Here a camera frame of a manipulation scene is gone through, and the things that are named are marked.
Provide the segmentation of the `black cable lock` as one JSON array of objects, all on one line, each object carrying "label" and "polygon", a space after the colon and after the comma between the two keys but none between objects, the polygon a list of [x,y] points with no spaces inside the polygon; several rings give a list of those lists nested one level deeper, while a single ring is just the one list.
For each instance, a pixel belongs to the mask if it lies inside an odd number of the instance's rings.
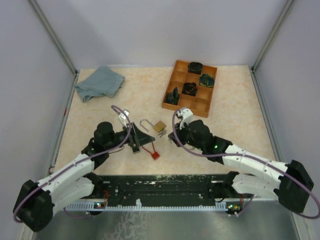
[{"label": "black cable lock", "polygon": [[140,152],[140,149],[139,149],[138,147],[134,147],[134,148],[132,148],[132,152],[133,152],[134,154],[137,154],[137,153]]}]

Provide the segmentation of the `red cable lock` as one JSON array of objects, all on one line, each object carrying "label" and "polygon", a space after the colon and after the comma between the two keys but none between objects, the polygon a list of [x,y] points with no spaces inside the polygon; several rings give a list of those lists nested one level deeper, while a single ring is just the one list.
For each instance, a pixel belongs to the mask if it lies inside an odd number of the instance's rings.
[{"label": "red cable lock", "polygon": [[156,160],[158,160],[160,158],[160,154],[156,151],[156,148],[155,148],[155,145],[154,145],[153,142],[151,143],[151,145],[152,145],[153,152],[151,152],[150,150],[148,150],[144,146],[142,146],[141,148],[143,150],[145,150],[147,153],[149,153],[150,156],[153,158],[153,160],[156,161]]}]

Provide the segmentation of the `brass padlock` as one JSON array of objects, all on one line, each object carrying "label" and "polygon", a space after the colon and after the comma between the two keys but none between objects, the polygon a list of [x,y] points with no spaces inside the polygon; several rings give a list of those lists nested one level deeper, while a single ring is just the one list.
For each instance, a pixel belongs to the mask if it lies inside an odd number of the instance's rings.
[{"label": "brass padlock", "polygon": [[163,132],[165,130],[165,128],[167,127],[167,125],[165,123],[163,123],[162,121],[158,121],[156,124],[153,124],[148,119],[143,118],[140,120],[139,124],[147,132],[149,132],[149,130],[144,126],[144,123],[148,123],[157,133]]}]

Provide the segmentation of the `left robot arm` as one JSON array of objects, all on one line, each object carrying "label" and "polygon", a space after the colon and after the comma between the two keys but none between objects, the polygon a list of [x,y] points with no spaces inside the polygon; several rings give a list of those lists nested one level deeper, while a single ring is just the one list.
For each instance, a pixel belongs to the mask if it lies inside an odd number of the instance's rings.
[{"label": "left robot arm", "polygon": [[14,221],[39,232],[73,202],[88,196],[101,197],[104,186],[93,171],[108,159],[110,152],[128,145],[138,153],[140,147],[154,141],[134,123],[119,132],[114,132],[110,122],[99,123],[88,145],[74,160],[41,180],[28,180],[22,185],[13,208]]}]

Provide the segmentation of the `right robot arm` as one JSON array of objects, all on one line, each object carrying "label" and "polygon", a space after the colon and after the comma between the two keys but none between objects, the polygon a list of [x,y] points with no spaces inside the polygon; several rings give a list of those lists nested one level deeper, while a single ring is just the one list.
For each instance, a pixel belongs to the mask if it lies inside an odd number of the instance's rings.
[{"label": "right robot arm", "polygon": [[177,147],[189,145],[200,150],[199,156],[211,162],[243,170],[244,173],[228,174],[223,185],[227,197],[260,195],[278,201],[298,215],[304,212],[314,183],[301,162],[285,163],[259,157],[213,135],[202,120],[194,120],[183,127],[176,123],[168,138]]}]

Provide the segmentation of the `wooden compartment tray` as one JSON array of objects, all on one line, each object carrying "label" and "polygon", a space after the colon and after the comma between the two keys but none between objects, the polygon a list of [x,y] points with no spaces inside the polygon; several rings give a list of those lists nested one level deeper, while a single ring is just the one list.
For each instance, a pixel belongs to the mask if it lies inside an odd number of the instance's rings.
[{"label": "wooden compartment tray", "polygon": [[164,109],[191,109],[207,118],[211,107],[218,68],[200,62],[177,60],[162,98]]}]

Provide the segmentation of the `blue folded cloth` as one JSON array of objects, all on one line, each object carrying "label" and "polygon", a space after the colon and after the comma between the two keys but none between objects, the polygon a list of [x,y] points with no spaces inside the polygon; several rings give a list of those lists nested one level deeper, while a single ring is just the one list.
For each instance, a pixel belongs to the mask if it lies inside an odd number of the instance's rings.
[{"label": "blue folded cloth", "polygon": [[87,103],[92,98],[113,98],[124,82],[124,76],[108,66],[101,66],[85,80],[75,84],[74,88],[82,102]]}]

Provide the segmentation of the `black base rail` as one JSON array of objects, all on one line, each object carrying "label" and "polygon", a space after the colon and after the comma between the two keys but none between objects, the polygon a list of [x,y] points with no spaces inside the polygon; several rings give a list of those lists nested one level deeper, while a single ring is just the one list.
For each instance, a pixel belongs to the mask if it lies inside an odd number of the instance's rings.
[{"label": "black base rail", "polygon": [[196,194],[214,199],[239,198],[241,195],[224,185],[226,174],[101,175],[101,182],[84,199],[110,199],[117,195]]}]

